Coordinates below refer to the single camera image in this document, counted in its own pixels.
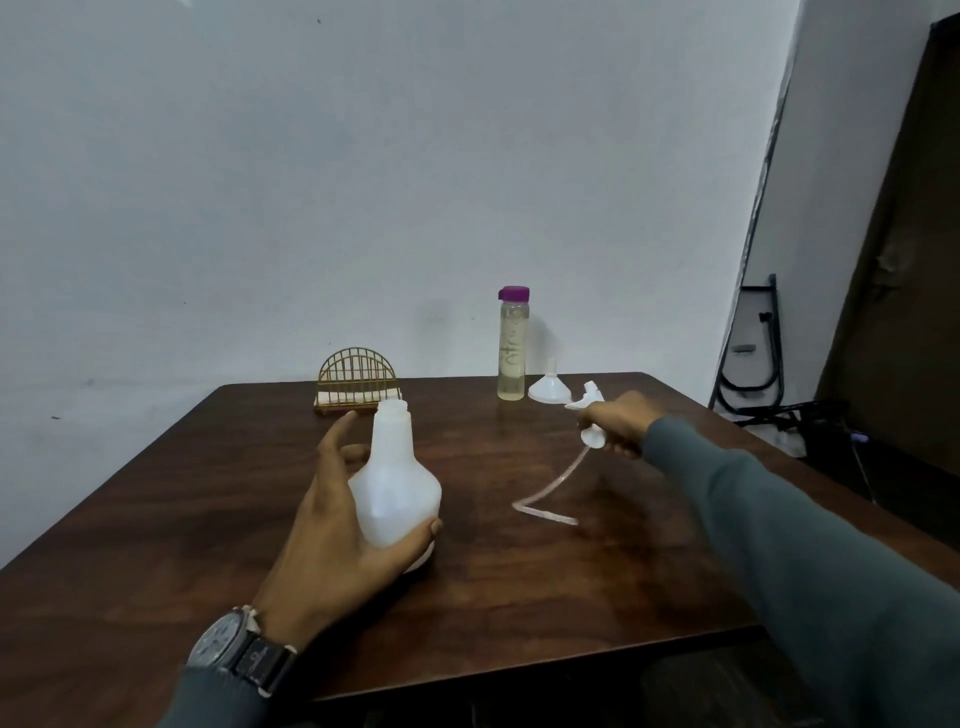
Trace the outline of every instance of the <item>brown table top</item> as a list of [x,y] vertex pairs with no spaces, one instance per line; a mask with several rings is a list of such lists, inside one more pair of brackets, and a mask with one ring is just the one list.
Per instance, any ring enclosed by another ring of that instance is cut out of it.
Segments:
[[[960,555],[656,379],[564,377],[574,391],[589,378],[608,397],[639,389],[717,444],[750,450],[960,586]],[[401,385],[417,456],[444,486],[444,533],[379,619],[324,655],[309,675],[318,696],[756,624],[682,494],[645,464],[591,453],[546,501],[579,527],[511,508],[579,452],[573,413],[501,402],[485,377]],[[134,726],[162,714],[193,642],[251,600],[284,541],[332,422],[313,413],[313,391],[218,389],[0,571],[0,724]]]

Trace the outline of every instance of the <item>gray sleeve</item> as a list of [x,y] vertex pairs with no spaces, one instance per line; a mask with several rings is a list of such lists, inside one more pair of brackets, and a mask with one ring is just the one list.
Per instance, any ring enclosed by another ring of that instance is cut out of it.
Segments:
[[960,725],[956,591],[683,420],[653,423],[643,449],[839,725]]
[[267,700],[250,683],[217,669],[185,667],[156,728],[259,728]]

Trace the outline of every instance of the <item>plastic tube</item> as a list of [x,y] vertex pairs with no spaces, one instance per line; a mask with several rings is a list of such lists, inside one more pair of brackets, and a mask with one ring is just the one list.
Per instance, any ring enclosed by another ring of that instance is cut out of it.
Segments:
[[514,508],[518,510],[520,513],[526,513],[526,514],[529,514],[530,516],[536,516],[539,519],[547,519],[548,521],[556,521],[557,523],[566,523],[567,525],[579,525],[580,522],[577,521],[576,519],[571,519],[569,516],[560,516],[556,513],[551,513],[550,511],[541,511],[537,508],[531,508],[530,504],[536,503],[538,500],[541,500],[542,498],[546,498],[555,490],[557,490],[557,488],[560,487],[561,483],[563,483],[567,478],[573,475],[573,471],[575,471],[577,469],[577,466],[579,466],[584,461],[584,458],[587,457],[588,452],[590,452],[590,448],[589,447],[584,448],[583,452],[577,455],[577,459],[570,464],[570,467],[567,468],[561,474],[560,477],[558,477],[556,480],[550,483],[550,485],[548,485],[546,488],[539,491],[538,493],[534,493],[532,496],[516,501],[514,503]]

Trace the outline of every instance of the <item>dark floor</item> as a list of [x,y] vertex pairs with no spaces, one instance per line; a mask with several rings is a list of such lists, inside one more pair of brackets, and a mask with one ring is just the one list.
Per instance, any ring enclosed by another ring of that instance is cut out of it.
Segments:
[[[808,441],[806,462],[960,549],[960,478],[881,443],[856,447],[862,469],[844,437]],[[643,662],[616,654],[529,667],[331,708],[324,726],[828,727],[769,640]]]

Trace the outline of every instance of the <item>plastic bottle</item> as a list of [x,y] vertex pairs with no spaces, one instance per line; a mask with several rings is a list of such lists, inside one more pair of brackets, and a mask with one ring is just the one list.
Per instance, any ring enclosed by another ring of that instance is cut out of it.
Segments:
[[527,321],[530,289],[508,285],[500,289],[500,369],[496,395],[502,400],[522,400],[527,374]]
[[[370,460],[350,480],[360,530],[372,546],[402,539],[440,512],[440,481],[417,462],[407,403],[382,400],[373,415]],[[433,544],[408,571],[422,566]]]

